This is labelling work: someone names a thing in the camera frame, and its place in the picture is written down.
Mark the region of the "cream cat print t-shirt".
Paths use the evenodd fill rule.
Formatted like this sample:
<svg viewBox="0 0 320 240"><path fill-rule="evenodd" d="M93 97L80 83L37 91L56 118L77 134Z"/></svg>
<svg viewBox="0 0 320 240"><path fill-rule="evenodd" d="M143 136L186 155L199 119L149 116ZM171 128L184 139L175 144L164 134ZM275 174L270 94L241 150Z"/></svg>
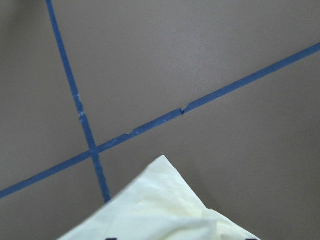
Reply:
<svg viewBox="0 0 320 240"><path fill-rule="evenodd" d="M254 240L207 208L165 156L160 156L64 240Z"/></svg>

